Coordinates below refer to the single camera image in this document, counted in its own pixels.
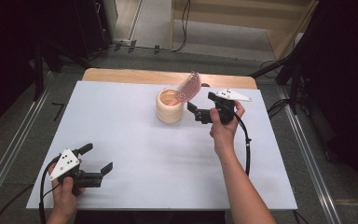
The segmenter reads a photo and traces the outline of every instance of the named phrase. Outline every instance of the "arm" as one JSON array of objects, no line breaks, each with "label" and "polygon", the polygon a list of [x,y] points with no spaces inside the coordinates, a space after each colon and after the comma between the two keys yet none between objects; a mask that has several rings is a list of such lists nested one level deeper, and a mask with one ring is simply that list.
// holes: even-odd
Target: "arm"
[{"label": "arm", "polygon": [[[51,165],[48,169],[48,173],[51,174],[55,167],[55,164]],[[48,224],[66,224],[71,219],[76,210],[77,199],[72,194],[72,187],[74,185],[74,179],[72,177],[66,177],[63,180],[62,185],[55,179],[51,182],[52,187],[58,186],[53,190],[54,207],[48,218]]]},{"label": "arm", "polygon": [[[245,110],[239,102],[235,103],[237,114],[241,117]],[[216,108],[211,109],[213,127],[211,137],[214,150],[222,165],[227,195],[234,223],[275,223],[272,214],[244,172],[234,151],[234,136],[237,131],[236,119],[229,124],[220,122]]]}]

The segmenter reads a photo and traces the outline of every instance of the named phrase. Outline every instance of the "gray floor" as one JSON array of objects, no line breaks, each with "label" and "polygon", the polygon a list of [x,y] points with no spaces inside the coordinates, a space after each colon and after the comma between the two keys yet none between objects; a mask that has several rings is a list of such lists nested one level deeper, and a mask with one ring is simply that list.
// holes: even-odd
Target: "gray floor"
[{"label": "gray floor", "polygon": [[[146,3],[151,4],[153,2],[151,0],[144,1],[144,8],[134,36],[138,39],[139,44],[146,46],[148,45],[147,43],[150,43],[152,46],[147,47],[153,47],[156,42],[162,43],[163,38],[156,35],[158,33],[156,30],[145,29],[147,23],[142,25],[141,21],[145,21],[142,19],[142,13],[144,13],[145,17],[150,16],[150,14],[146,13],[147,10],[145,9],[148,7],[158,8],[158,4],[155,6],[147,5]],[[255,31],[254,36],[260,34],[262,34],[260,31]],[[214,38],[216,40],[204,40],[205,42],[202,43],[218,42],[219,37]],[[161,52],[158,55],[154,55],[153,51],[140,49],[130,54],[125,49],[116,52],[107,51],[91,62],[91,64],[102,68],[131,68],[174,72],[195,70],[207,74],[244,76],[256,71],[262,62],[271,60],[273,56],[272,52],[266,47],[268,44],[266,45],[265,42],[260,42],[259,45],[253,44],[251,48],[241,52],[242,55],[234,55],[234,57],[231,51],[232,48],[227,49],[226,47],[217,46],[214,49],[210,48],[212,44],[196,45],[196,42],[190,41],[190,44],[186,45],[184,50],[187,53]],[[83,73],[84,70],[81,67],[71,63],[67,64],[61,73],[54,75],[56,78],[51,85],[46,101],[36,117],[32,129],[22,143],[19,154],[11,165],[5,181],[0,188],[0,210],[5,203],[27,187],[37,176],[62,117],[60,115],[59,119],[54,121],[59,108],[52,103],[66,104],[69,101],[76,82],[82,78]],[[273,77],[275,74],[271,72],[268,76]],[[274,84],[273,79],[260,77],[256,82],[257,87],[262,92],[266,108],[280,99],[278,87]],[[0,159],[7,151],[10,141],[30,108],[34,97],[33,94],[34,87],[32,86],[19,97],[18,101],[0,119]],[[298,111],[298,117],[303,125],[305,135],[309,140],[324,181],[336,202],[342,223],[358,223],[358,174],[345,164],[331,163],[325,159],[324,146],[315,132],[311,120],[301,110]],[[299,150],[286,113],[281,111],[271,120],[271,124],[282,153],[287,174],[295,192],[298,212],[309,223],[327,223],[320,199],[315,191],[309,170]],[[30,191],[27,191],[10,206],[2,215],[0,223],[38,223],[39,217],[37,211],[25,209],[29,194]],[[273,215],[278,223],[296,223],[292,211],[274,211]]]}]

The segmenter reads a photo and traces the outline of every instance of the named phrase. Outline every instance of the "table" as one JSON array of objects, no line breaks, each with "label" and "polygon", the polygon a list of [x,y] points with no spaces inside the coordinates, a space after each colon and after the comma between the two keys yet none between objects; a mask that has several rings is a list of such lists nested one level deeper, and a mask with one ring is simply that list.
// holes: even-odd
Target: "table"
[{"label": "table", "polygon": [[[172,0],[174,20],[181,20],[187,0]],[[317,0],[192,0],[188,20],[267,30],[277,60],[289,51],[298,33],[308,26]]]},{"label": "table", "polygon": [[[137,70],[89,69],[76,84],[44,165],[63,151],[88,142],[94,149],[83,156],[81,169],[99,171],[113,160],[114,168],[98,189],[79,197],[78,209],[98,210],[228,210],[226,186],[210,125],[182,119],[167,125],[155,115],[154,98],[166,87],[180,84],[188,74]],[[253,97],[243,121],[253,137],[250,178],[270,209],[296,209],[261,94],[251,77],[201,75],[211,88],[201,88],[192,103],[210,108],[208,91],[233,89]],[[245,161],[244,134],[235,138],[236,153]],[[37,208],[40,174],[27,208]],[[47,208],[52,197],[45,199]]]}]

